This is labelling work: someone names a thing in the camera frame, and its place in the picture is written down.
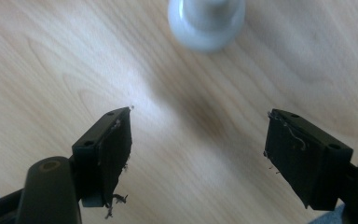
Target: wooden table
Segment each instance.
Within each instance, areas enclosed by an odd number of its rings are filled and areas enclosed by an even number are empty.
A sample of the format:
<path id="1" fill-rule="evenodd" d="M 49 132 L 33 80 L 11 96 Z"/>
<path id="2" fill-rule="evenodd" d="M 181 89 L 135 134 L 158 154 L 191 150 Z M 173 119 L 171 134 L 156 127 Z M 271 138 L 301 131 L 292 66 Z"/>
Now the wooden table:
<path id="1" fill-rule="evenodd" d="M 249 0 L 238 38 L 184 49 L 168 1 L 0 0 L 0 195 L 102 114 L 133 105 L 128 203 L 83 223 L 306 223 L 263 156 L 269 119 L 301 115 L 355 149 L 358 1 Z"/>

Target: white cylindrical object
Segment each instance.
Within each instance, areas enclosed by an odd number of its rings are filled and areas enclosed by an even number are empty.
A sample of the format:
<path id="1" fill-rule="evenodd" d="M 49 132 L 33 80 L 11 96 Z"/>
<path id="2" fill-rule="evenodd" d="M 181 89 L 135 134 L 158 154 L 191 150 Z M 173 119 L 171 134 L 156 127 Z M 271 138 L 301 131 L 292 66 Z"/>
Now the white cylindrical object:
<path id="1" fill-rule="evenodd" d="M 217 51 L 241 30 L 244 0 L 171 0 L 168 20 L 176 39 L 202 52 Z"/>

